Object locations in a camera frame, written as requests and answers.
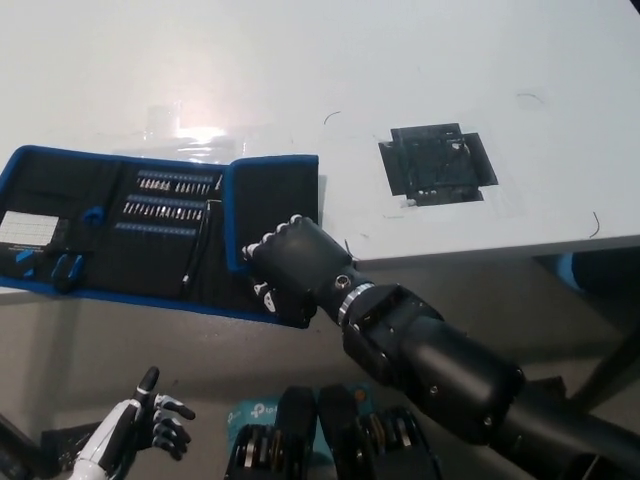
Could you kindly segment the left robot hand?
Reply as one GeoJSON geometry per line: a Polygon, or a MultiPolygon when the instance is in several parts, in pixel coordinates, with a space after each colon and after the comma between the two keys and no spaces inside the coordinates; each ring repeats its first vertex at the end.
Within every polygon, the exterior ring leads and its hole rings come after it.
{"type": "Polygon", "coordinates": [[[73,472],[100,479],[122,475],[138,452],[159,448],[176,461],[183,458],[191,437],[181,421],[195,412],[183,402],[154,391],[159,368],[150,367],[133,393],[117,403],[99,423],[74,462],[73,472]]]}

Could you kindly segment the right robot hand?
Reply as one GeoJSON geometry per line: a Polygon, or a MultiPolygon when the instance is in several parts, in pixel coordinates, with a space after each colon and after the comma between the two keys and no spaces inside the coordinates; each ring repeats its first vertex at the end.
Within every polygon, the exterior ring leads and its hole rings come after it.
{"type": "Polygon", "coordinates": [[[300,214],[242,252],[251,271],[269,287],[306,309],[321,308],[338,325],[345,321],[347,298],[369,283],[344,247],[300,214]]]}

